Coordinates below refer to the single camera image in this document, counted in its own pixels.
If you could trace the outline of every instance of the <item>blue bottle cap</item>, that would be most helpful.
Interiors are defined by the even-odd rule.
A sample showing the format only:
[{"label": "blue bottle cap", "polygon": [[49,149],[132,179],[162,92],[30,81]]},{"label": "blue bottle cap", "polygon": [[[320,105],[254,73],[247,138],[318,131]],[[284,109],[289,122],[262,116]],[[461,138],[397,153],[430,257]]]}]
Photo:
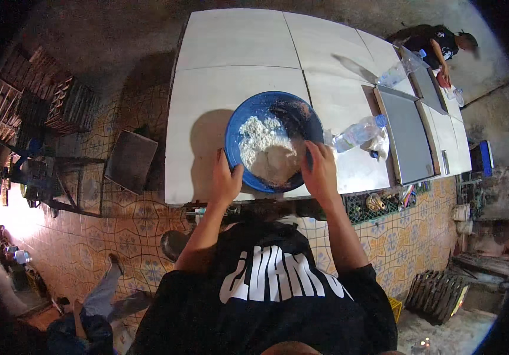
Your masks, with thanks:
[{"label": "blue bottle cap", "polygon": [[375,117],[375,123],[377,124],[377,127],[383,128],[389,123],[389,121],[387,121],[387,118],[384,115],[377,115]]}]

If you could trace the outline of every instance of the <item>flour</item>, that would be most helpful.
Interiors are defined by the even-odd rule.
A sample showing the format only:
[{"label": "flour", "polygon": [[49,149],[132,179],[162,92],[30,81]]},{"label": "flour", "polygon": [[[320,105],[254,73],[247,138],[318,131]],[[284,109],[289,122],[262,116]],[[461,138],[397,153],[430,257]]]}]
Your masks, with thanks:
[{"label": "flour", "polygon": [[251,116],[241,125],[239,133],[243,140],[239,144],[241,160],[254,175],[274,186],[283,186],[300,170],[306,152],[302,137],[290,139],[279,134],[282,124],[275,117],[264,123]]}]

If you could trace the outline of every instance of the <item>foot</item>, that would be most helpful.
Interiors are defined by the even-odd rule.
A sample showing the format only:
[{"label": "foot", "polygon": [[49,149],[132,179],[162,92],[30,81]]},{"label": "foot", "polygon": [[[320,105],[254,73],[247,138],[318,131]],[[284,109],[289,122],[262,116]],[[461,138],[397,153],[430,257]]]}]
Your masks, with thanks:
[{"label": "foot", "polygon": [[120,269],[120,274],[124,275],[124,269],[120,266],[120,260],[118,259],[118,255],[110,253],[109,254],[109,261],[111,264],[115,264]]}]

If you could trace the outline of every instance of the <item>white tile countertop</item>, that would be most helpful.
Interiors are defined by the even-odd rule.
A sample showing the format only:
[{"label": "white tile countertop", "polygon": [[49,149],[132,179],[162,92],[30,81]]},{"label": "white tile countertop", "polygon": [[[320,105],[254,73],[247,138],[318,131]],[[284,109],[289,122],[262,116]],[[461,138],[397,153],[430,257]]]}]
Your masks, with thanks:
[{"label": "white tile countertop", "polygon": [[[250,96],[271,90],[292,93],[312,104],[325,130],[340,133],[360,119],[379,113],[372,94],[373,77],[398,60],[394,47],[383,39],[323,19],[253,9],[192,13],[170,99],[166,202],[208,200],[215,151],[224,145],[229,117]],[[395,89],[414,95],[409,81]],[[454,122],[446,116],[448,125],[448,120],[438,117],[433,128],[445,128],[440,139],[443,144],[437,136],[434,139],[439,146],[450,146],[458,162],[454,166],[457,173],[468,168],[469,151],[465,149],[460,111],[450,109],[451,104],[448,107]],[[428,107],[425,110],[434,123],[435,111]],[[371,158],[363,149],[338,154],[336,163],[341,194],[394,184],[392,164]],[[245,186],[236,201],[302,196],[309,196],[305,185],[278,195]]]}]

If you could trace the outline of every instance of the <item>yellow crate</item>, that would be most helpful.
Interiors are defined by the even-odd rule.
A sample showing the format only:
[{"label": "yellow crate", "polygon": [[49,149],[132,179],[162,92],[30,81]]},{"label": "yellow crate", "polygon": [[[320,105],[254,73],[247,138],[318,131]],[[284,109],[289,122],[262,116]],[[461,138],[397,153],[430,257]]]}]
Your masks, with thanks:
[{"label": "yellow crate", "polygon": [[393,315],[395,316],[395,323],[398,323],[400,311],[402,310],[402,302],[397,301],[392,297],[389,297],[389,303],[391,304],[391,309],[393,310]]}]

